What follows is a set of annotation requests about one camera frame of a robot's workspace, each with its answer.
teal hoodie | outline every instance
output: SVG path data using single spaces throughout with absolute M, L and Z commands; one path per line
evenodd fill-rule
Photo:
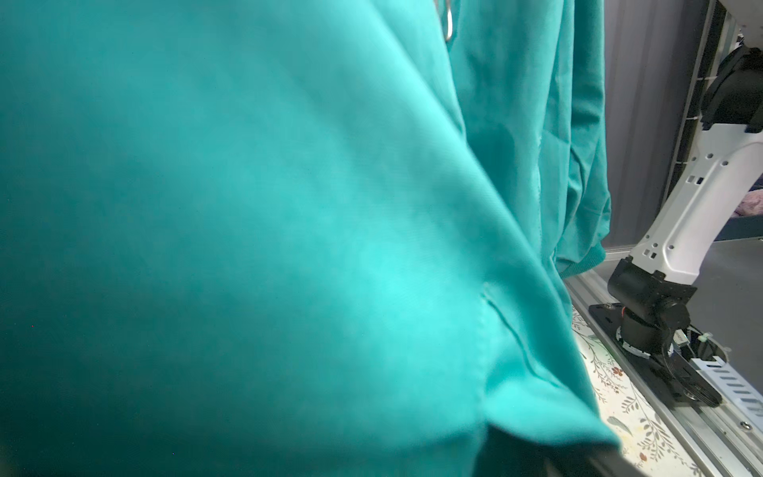
M 560 278 L 607 229 L 601 0 L 452 8 L 4 4 L 0 474 L 615 442 Z

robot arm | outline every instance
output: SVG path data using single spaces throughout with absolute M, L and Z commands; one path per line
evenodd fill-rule
M 710 245 L 761 175 L 763 133 L 738 124 L 702 131 L 678 185 L 631 250 L 633 264 L 662 272 L 667 282 L 694 283 Z
M 607 285 L 625 307 L 622 347 L 711 406 L 720 393 L 676 352 L 675 337 L 690 326 L 686 304 L 710 245 L 763 174 L 763 2 L 723 4 L 745 44 L 724 59 L 703 98 L 703 130 L 679 183 Z

floral tablecloth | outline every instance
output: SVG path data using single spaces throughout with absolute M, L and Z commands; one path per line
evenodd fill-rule
M 573 310 L 572 330 L 599 401 L 601 418 L 623 441 L 625 458 L 651 477 L 701 476 L 697 464 L 577 310 Z

